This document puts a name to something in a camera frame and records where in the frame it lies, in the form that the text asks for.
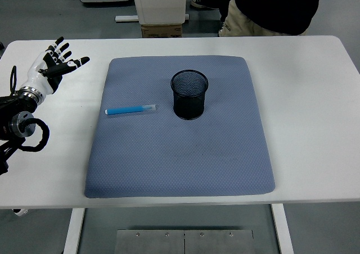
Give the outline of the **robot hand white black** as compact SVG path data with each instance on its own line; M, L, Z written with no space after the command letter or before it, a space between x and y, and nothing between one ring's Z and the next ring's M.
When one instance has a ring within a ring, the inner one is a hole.
M64 42L64 37L59 37L42 52L29 69L28 79L21 89L30 89L44 98L57 91L64 75L90 61L89 57L70 59L72 52L69 46L69 43Z

